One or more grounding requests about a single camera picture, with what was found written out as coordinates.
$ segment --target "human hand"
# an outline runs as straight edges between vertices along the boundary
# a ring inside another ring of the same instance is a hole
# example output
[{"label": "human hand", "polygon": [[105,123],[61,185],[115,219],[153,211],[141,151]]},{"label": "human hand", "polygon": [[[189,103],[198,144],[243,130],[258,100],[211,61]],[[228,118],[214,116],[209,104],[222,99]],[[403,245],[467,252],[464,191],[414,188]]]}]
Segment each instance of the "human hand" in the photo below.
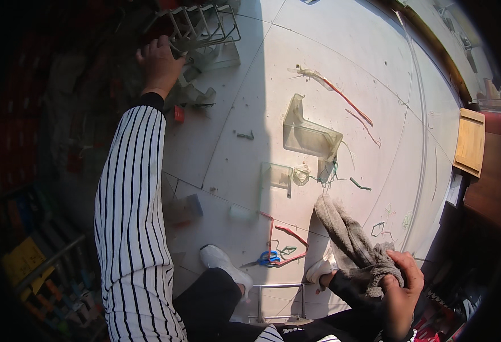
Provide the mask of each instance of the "human hand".
[{"label": "human hand", "polygon": [[387,310],[385,330],[390,337],[399,340],[410,330],[424,280],[423,273],[410,253],[387,250],[387,255],[400,267],[407,279],[405,288],[401,288],[396,277],[391,274],[380,281],[385,293],[383,304]]},{"label": "human hand", "polygon": [[137,50],[137,61],[144,69],[146,78],[142,94],[155,92],[165,99],[177,81],[186,57],[174,59],[169,37],[161,36],[152,40],[143,51]]}]

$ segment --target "scissors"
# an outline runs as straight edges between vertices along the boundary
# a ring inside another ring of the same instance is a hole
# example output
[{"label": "scissors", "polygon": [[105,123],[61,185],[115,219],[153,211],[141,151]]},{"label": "scissors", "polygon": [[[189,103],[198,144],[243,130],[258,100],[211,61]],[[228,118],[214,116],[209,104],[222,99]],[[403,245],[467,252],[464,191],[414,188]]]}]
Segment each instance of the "scissors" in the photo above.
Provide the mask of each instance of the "scissors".
[{"label": "scissors", "polygon": [[260,258],[258,260],[251,262],[251,263],[244,264],[240,268],[254,266],[254,265],[262,265],[265,267],[275,267],[275,265],[273,265],[271,263],[272,261],[280,262],[281,258],[277,256],[276,251],[271,251],[271,252],[265,251],[260,255]]}]

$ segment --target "finger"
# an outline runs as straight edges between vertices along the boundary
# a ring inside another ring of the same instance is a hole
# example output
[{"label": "finger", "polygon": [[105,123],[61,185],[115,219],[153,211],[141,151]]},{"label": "finger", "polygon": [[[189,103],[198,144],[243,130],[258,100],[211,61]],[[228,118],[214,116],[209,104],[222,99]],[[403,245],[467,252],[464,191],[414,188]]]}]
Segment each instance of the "finger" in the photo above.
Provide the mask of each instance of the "finger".
[{"label": "finger", "polygon": [[182,67],[184,66],[184,64],[186,64],[186,55],[182,56],[182,57],[179,57],[177,60],[176,60],[176,63],[178,65],[178,67],[180,69],[182,69]]},{"label": "finger", "polygon": [[418,268],[416,261],[408,252],[387,251],[387,255],[397,264],[406,274],[408,280],[408,289],[412,292],[420,292],[423,289],[423,273]]},{"label": "finger", "polygon": [[136,57],[138,64],[144,65],[144,57],[142,57],[142,51],[140,49],[137,49]]},{"label": "finger", "polygon": [[168,46],[168,45],[169,45],[169,36],[160,36],[158,46]]},{"label": "finger", "polygon": [[150,56],[150,44],[144,47],[144,58],[147,58],[148,56]]},{"label": "finger", "polygon": [[398,280],[392,274],[384,276],[379,283],[383,288],[383,293],[387,293],[390,289],[400,286]]},{"label": "finger", "polygon": [[157,49],[159,47],[159,40],[154,39],[150,42],[150,50]]}]

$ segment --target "shoe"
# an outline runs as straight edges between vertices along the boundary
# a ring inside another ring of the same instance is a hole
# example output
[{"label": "shoe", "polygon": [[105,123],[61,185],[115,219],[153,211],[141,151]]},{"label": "shoe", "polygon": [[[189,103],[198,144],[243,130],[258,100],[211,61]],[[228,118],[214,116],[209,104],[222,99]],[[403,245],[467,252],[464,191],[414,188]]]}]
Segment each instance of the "shoe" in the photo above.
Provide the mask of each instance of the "shoe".
[{"label": "shoe", "polygon": [[338,269],[336,259],[332,253],[332,248],[329,248],[321,260],[317,261],[306,272],[306,279],[312,284],[318,284],[319,290],[324,291],[326,287],[319,283],[319,279],[323,274],[329,274]]},{"label": "shoe", "polygon": [[252,278],[239,270],[231,263],[230,257],[214,245],[205,245],[199,251],[201,261],[207,268],[220,268],[226,271],[236,284],[242,284],[245,288],[241,301],[247,300],[248,294],[254,285]]}]

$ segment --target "grey towel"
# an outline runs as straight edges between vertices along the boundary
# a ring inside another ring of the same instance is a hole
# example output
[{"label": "grey towel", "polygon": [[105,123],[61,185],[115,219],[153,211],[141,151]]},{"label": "grey towel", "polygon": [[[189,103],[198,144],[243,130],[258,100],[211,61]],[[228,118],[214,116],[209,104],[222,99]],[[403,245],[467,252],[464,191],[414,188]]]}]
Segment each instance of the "grey towel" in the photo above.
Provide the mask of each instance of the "grey towel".
[{"label": "grey towel", "polygon": [[379,281],[388,274],[398,279],[400,287],[404,286],[400,270],[385,251],[394,250],[393,243],[377,243],[372,248],[360,224],[328,194],[319,196],[315,213],[333,242],[332,251],[338,268],[355,284],[363,285],[368,297],[383,296]]}]

